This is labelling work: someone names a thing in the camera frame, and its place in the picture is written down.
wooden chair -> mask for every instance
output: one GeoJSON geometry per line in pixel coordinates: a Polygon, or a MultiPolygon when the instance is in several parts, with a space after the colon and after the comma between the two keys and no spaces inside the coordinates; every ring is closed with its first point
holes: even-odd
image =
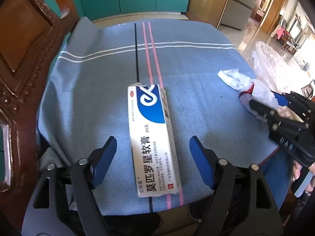
{"type": "Polygon", "coordinates": [[[65,35],[79,20],[72,0],[56,2],[61,18],[43,0],[0,3],[0,124],[5,157],[0,209],[17,229],[37,183],[35,123],[48,70],[65,35]]]}

doorway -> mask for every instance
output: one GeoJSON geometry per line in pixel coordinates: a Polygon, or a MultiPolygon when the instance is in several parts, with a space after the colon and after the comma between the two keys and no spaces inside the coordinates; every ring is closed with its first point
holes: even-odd
{"type": "Polygon", "coordinates": [[[260,25],[263,18],[266,16],[266,12],[271,4],[272,0],[256,0],[255,7],[252,9],[250,18],[258,25],[260,25]]]}

pink stripe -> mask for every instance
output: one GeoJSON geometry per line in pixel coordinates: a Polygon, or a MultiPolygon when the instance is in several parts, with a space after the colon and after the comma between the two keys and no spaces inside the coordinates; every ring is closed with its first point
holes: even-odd
{"type": "Polygon", "coordinates": [[[146,40],[146,33],[145,33],[145,25],[144,22],[142,22],[142,28],[143,28],[143,37],[144,37],[144,44],[145,44],[145,54],[146,54],[146,62],[148,64],[148,71],[149,71],[149,78],[150,78],[150,84],[153,84],[153,76],[152,76],[152,70],[151,70],[151,64],[150,64],[150,58],[149,58],[149,48],[148,48],[148,42],[146,40]]]}
{"type": "Polygon", "coordinates": [[[167,201],[167,209],[171,209],[172,208],[171,194],[166,195],[166,201],[167,201]]]}
{"type": "Polygon", "coordinates": [[[160,66],[158,64],[158,56],[157,56],[157,52],[155,49],[155,44],[154,44],[154,40],[153,40],[153,35],[152,35],[152,29],[151,29],[151,23],[148,22],[149,24],[149,32],[150,32],[150,37],[151,37],[151,42],[152,42],[152,48],[153,48],[153,54],[154,54],[154,60],[155,60],[155,65],[157,67],[157,75],[158,75],[158,79],[160,82],[160,86],[161,88],[163,88],[163,81],[162,81],[162,75],[161,75],[161,71],[160,71],[160,66]]]}
{"type": "Polygon", "coordinates": [[[184,205],[184,194],[183,189],[181,188],[179,191],[179,206],[184,205]]]}

metal bolt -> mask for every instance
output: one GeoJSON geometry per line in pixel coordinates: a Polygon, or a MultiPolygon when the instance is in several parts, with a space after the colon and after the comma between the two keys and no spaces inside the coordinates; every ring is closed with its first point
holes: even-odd
{"type": "Polygon", "coordinates": [[[225,159],[220,159],[219,160],[219,163],[222,165],[222,166],[225,166],[227,164],[227,160],[225,159]]]}
{"type": "Polygon", "coordinates": [[[82,158],[81,160],[79,160],[79,164],[80,164],[80,165],[85,165],[85,164],[87,164],[87,163],[88,163],[88,160],[85,159],[85,158],[82,158]]]}
{"type": "Polygon", "coordinates": [[[251,167],[252,167],[252,170],[255,170],[255,171],[259,170],[259,167],[257,164],[252,164],[251,167]]]}
{"type": "Polygon", "coordinates": [[[276,131],[277,128],[278,128],[278,124],[275,123],[275,124],[272,126],[272,130],[273,130],[273,131],[276,131]]]}
{"type": "Polygon", "coordinates": [[[55,165],[53,163],[47,166],[48,170],[53,170],[54,168],[55,168],[55,165]]]}

white stripe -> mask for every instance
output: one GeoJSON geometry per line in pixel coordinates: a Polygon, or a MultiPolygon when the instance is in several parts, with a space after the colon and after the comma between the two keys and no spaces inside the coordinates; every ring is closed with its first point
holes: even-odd
{"type": "Polygon", "coordinates": [[[103,53],[103,52],[111,52],[111,51],[115,51],[115,50],[120,50],[120,49],[125,49],[125,48],[131,48],[131,47],[135,47],[135,45],[130,45],[130,46],[125,46],[125,47],[119,47],[119,48],[114,48],[114,49],[110,49],[110,50],[103,50],[103,51],[98,51],[98,52],[94,52],[94,53],[91,53],[89,55],[86,55],[86,56],[76,56],[76,55],[73,55],[71,54],[70,52],[66,52],[66,51],[61,51],[60,53],[66,53],[70,56],[73,56],[73,57],[76,57],[76,58],[85,58],[85,57],[88,57],[88,56],[92,56],[92,55],[95,55],[95,54],[99,54],[99,53],[103,53]]]}
{"type": "MultiPolygon", "coordinates": [[[[179,47],[192,47],[192,48],[205,48],[205,49],[221,49],[221,50],[234,49],[234,50],[236,50],[234,47],[210,47],[210,46],[193,46],[193,45],[166,45],[166,46],[156,46],[156,48],[179,48],[179,47]]],[[[108,56],[108,55],[113,55],[113,54],[118,54],[118,53],[124,53],[124,52],[132,52],[132,51],[135,51],[135,50],[136,50],[136,49],[107,53],[107,54],[103,54],[103,55],[100,55],[100,56],[90,57],[90,58],[87,58],[87,59],[84,59],[84,60],[81,60],[81,61],[75,61],[75,60],[69,59],[69,58],[64,57],[64,56],[59,56],[58,58],[62,58],[62,59],[65,59],[65,60],[68,60],[68,61],[74,62],[74,63],[81,63],[81,62],[85,62],[85,61],[92,60],[92,59],[95,59],[95,58],[99,58],[99,57],[102,57],[102,56],[108,56]]]]}
{"type": "Polygon", "coordinates": [[[221,44],[221,43],[202,43],[202,42],[181,42],[181,41],[176,41],[176,42],[155,42],[154,44],[174,44],[174,43],[188,43],[188,44],[200,44],[200,45],[221,45],[221,46],[228,46],[232,45],[231,43],[229,44],[221,44]]]}
{"type": "MultiPolygon", "coordinates": [[[[199,42],[181,42],[181,41],[155,42],[155,44],[157,44],[157,45],[159,45],[159,44],[174,44],[174,43],[188,43],[188,44],[200,44],[200,45],[221,45],[221,46],[232,45],[232,44],[220,44],[220,43],[199,43],[199,42]]],[[[60,53],[66,53],[66,54],[68,54],[70,56],[73,56],[73,57],[76,57],[76,58],[85,58],[85,57],[92,56],[92,55],[99,54],[99,53],[103,53],[103,52],[111,52],[111,51],[116,51],[116,50],[120,50],[120,49],[131,48],[131,47],[135,47],[135,45],[130,45],[130,46],[124,46],[124,47],[119,47],[119,48],[114,48],[114,49],[109,49],[109,50],[98,51],[98,52],[94,52],[94,53],[91,53],[91,54],[86,55],[86,56],[76,56],[76,55],[73,55],[72,53],[66,52],[66,51],[61,51],[60,53]]]]}

